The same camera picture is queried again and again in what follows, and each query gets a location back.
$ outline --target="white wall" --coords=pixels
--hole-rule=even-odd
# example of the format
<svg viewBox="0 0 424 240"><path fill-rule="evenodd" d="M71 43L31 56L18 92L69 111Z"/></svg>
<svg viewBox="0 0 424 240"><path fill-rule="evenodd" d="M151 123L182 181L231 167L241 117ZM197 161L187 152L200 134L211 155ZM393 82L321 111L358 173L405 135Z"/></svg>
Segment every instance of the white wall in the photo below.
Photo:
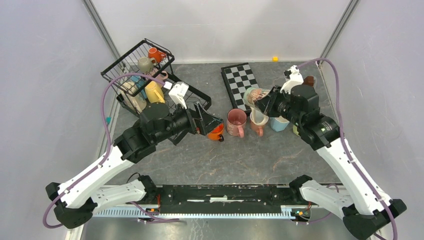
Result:
<svg viewBox="0 0 424 240"><path fill-rule="evenodd" d="M121 55L144 38L175 62L309 60L349 0L92 0Z"/></svg>
<svg viewBox="0 0 424 240"><path fill-rule="evenodd" d="M361 1L329 54L356 156L408 207L397 221L402 240L424 235L423 11L422 1ZM325 63L323 73L334 100L333 72Z"/></svg>
<svg viewBox="0 0 424 240"><path fill-rule="evenodd" d="M42 224L45 186L97 158L114 59L81 1L3 0L0 23L0 239L64 239Z"/></svg>

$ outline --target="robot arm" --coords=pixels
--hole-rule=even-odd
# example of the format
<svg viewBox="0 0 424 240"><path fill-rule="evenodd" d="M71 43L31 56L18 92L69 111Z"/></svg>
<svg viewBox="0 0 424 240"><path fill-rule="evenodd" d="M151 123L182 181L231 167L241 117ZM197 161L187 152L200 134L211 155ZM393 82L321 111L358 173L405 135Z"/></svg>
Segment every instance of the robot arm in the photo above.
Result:
<svg viewBox="0 0 424 240"><path fill-rule="evenodd" d="M108 189L100 187L154 153L158 143L175 135L184 137L187 133L207 135L223 122L221 118L208 114L199 103L194 104L195 110L187 108L182 98L184 89L180 91L183 87L183 84L178 85L176 96L179 105L174 113L170 114L164 103L150 104L140 114L140 119L114 141L109 157L102 165L100 162L105 155L72 179L61 184L52 182L46 186L47 195L52 201L65 193L54 208L59 222L69 229L76 228L106 208L133 201L151 201L156 197L156 187L148 176L140 176L132 182ZM95 167L95 171L70 191L66 190Z"/></svg>
<svg viewBox="0 0 424 240"><path fill-rule="evenodd" d="M390 223L381 202L389 206L394 217L403 213L406 205L400 199L391 199L367 173L349 143L340 137L337 123L320 113L319 97L312 86L303 84L297 66L292 66L284 75L287 82L282 87L275 86L271 90L254 89L251 92L256 92L247 97L246 104L269 117L282 116L297 126L301 139L331 166L349 192L348 196L342 195L303 175L290 183L295 198L324 207L342 219L355 237L368 238ZM351 160L342 141L347 145ZM376 198L353 163L377 189L381 199Z"/></svg>

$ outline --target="checkerboard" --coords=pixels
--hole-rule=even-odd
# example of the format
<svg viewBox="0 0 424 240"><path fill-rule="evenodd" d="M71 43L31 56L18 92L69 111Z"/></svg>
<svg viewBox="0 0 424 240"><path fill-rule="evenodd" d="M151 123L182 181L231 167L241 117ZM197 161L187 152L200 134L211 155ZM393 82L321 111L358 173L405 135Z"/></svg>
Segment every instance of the checkerboard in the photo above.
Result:
<svg viewBox="0 0 424 240"><path fill-rule="evenodd" d="M250 113L250 107L243 103L243 95L248 88L259 88L259 86L249 63L226 66L221 70L232 107Z"/></svg>

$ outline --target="blue object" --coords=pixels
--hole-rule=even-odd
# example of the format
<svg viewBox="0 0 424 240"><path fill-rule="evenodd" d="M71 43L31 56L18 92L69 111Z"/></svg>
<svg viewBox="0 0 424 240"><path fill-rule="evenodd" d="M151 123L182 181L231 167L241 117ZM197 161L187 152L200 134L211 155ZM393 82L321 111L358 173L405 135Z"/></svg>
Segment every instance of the blue object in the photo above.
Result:
<svg viewBox="0 0 424 240"><path fill-rule="evenodd" d="M289 123L290 122L282 116L270 118L270 126L276 132L283 131L287 127L287 125L289 125Z"/></svg>
<svg viewBox="0 0 424 240"><path fill-rule="evenodd" d="M141 88L146 83L146 81L142 80L140 76L131 76L129 79L135 83L137 88ZM144 99L147 99L146 91L144 89L141 90L141 95Z"/></svg>

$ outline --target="black wire basket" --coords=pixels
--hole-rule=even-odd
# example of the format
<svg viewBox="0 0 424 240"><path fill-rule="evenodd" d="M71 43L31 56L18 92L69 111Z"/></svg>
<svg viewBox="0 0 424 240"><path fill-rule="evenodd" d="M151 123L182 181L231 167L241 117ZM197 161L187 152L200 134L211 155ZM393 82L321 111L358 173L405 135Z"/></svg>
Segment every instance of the black wire basket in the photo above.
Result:
<svg viewBox="0 0 424 240"><path fill-rule="evenodd" d="M156 48L158 51L162 52L165 57L157 62L152 69L149 69L146 72L141 72L138 67L138 60L142 57L149 57L149 49ZM127 73L140 73L140 74L149 74L153 78L163 78L164 75L167 75L165 82L170 82L172 84L176 82L183 82L174 74L171 63L175 60L174 55L166 49L165 47L154 43L153 41L148 40L147 38L143 39L124 55L122 55L118 60L112 63L100 74L108 82L113 79ZM151 82L151 79L146 79L143 77L132 76L132 77L123 77L120 80L117 80L112 88L116 93L116 99L119 104L131 112L136 117L139 117L142 109L134 104L135 98L143 98L146 101L148 106L150 103L146 99L145 88ZM194 103L199 102L200 105L208 110L212 105L211 97L201 92L200 90L194 88L193 86L188 85L188 91L184 96L184 100L188 108L194 110ZM168 95L169 90L161 88L163 92L163 99L169 107L169 112L172 114L177 109L177 105L172 101L171 97ZM179 142L187 133L180 133L179 135L173 136L169 140L176 144Z"/></svg>

